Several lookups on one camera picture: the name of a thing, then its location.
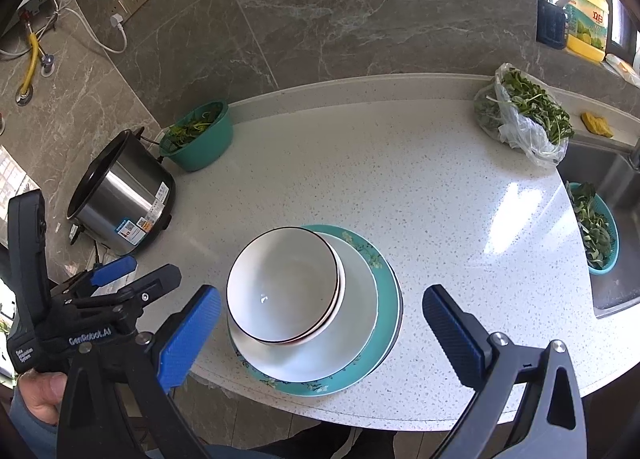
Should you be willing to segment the left hand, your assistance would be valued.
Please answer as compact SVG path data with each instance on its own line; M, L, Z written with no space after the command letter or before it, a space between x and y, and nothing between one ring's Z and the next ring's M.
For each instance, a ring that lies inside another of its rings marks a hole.
M66 382L63 372L29 370L18 378L17 387L32 416L42 423L57 425Z

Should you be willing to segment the left forearm grey sleeve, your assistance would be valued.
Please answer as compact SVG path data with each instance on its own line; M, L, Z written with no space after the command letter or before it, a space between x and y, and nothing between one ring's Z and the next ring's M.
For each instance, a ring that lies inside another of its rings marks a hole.
M32 416L24 404L18 387L13 396L9 417L37 458L56 457L58 425L42 423Z

